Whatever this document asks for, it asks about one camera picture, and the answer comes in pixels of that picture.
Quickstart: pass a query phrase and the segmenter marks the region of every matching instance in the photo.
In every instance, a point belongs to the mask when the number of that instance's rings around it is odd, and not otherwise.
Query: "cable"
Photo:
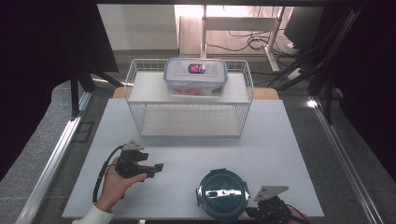
[[[253,83],[253,86],[258,86],[258,85],[261,85],[261,84],[263,84],[263,83],[265,83],[265,82],[271,82],[271,81],[272,81],[272,80],[265,80],[265,81]]]
[[[102,169],[100,170],[98,178],[96,179],[95,188],[93,189],[93,194],[92,194],[92,202],[93,203],[97,202],[98,190],[99,190],[100,184],[102,183],[103,175],[105,174],[105,171],[106,171],[107,167],[109,166],[108,164],[110,163],[111,158],[114,156],[114,154],[119,149],[122,149],[122,148],[123,148],[123,146],[114,148],[114,150],[108,156],[107,160],[103,163]]]
[[[253,17],[255,17],[254,14],[255,14],[256,9],[257,8],[254,7],[248,13],[248,16],[250,14],[253,14]],[[259,12],[258,12],[257,16],[260,16],[260,13],[262,14],[262,12],[263,12],[262,7],[260,7],[258,10],[259,10]],[[272,16],[274,16],[274,11],[275,11],[275,7],[272,8],[272,13],[271,13]],[[288,77],[290,72],[292,72],[293,70],[295,70],[299,67],[302,67],[302,66],[303,67],[309,66],[309,64],[311,64],[314,59],[316,59],[318,56],[320,56],[323,53],[323,50],[326,49],[326,46],[328,45],[329,41],[341,29],[343,22],[347,19],[347,15],[348,15],[347,12],[348,12],[348,9],[345,11],[344,15],[337,21],[337,23],[333,26],[333,28],[330,30],[330,32],[327,33],[327,35],[325,37],[323,37],[316,46],[314,46],[312,49],[310,49],[304,53],[294,53],[294,54],[285,53],[281,50],[281,48],[275,41],[276,46],[278,48],[278,49],[274,49],[274,55],[276,56],[276,61],[286,68],[281,73],[274,74],[274,75],[278,75],[278,77],[276,77],[272,80],[265,80],[262,82],[258,82],[253,85],[260,85],[262,83],[269,82],[267,85],[267,88],[269,88],[269,87],[272,87],[276,82],[278,82],[276,89],[279,89],[281,82],[284,81]],[[210,47],[225,49],[225,50],[234,51],[234,52],[241,51],[246,48],[260,50],[260,49],[264,49],[268,45],[268,41],[269,41],[269,36],[265,36],[262,34],[268,34],[268,33],[269,33],[269,35],[271,34],[270,32],[254,33],[254,31],[251,31],[249,35],[233,35],[230,31],[228,31],[228,33],[230,36],[248,37],[247,44],[241,49],[227,49],[222,46],[211,45],[208,43],[206,43],[206,44]],[[259,47],[253,46],[253,43],[256,43],[256,42],[260,43]],[[292,58],[292,59],[294,59],[294,62],[289,63],[289,64],[282,62],[282,59],[285,59],[285,58]]]
[[[268,75],[268,76],[277,76],[278,73],[264,73],[264,72],[250,72],[251,75],[259,74],[259,75]]]

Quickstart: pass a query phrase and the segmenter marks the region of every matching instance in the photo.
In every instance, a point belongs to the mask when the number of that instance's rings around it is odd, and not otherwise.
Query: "black curtain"
[[[335,56],[346,117],[396,180],[396,25],[392,3],[368,1]]]
[[[76,74],[118,72],[97,5],[13,1],[0,7],[0,176],[18,158],[51,102]]]

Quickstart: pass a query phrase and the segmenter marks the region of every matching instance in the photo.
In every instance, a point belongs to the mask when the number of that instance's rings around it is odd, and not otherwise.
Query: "wooden desk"
[[[113,98],[124,98],[124,88],[118,87],[114,91]],[[256,87],[254,88],[253,100],[279,100],[277,91],[271,88]]]

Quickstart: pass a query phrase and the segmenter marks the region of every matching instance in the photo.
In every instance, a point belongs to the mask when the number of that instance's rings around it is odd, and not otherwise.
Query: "black robotic gripper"
[[[163,163],[154,166],[139,165],[140,161],[146,161],[149,157],[148,153],[142,153],[144,147],[132,141],[121,149],[120,157],[116,164],[116,171],[124,178],[130,178],[135,175],[147,174],[148,177],[154,177],[155,173],[163,169]]]

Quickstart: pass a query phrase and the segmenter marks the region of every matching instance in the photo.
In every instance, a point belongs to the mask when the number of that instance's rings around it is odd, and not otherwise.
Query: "teal round lid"
[[[226,169],[212,170],[196,190],[198,205],[222,223],[233,223],[248,205],[248,185]]]

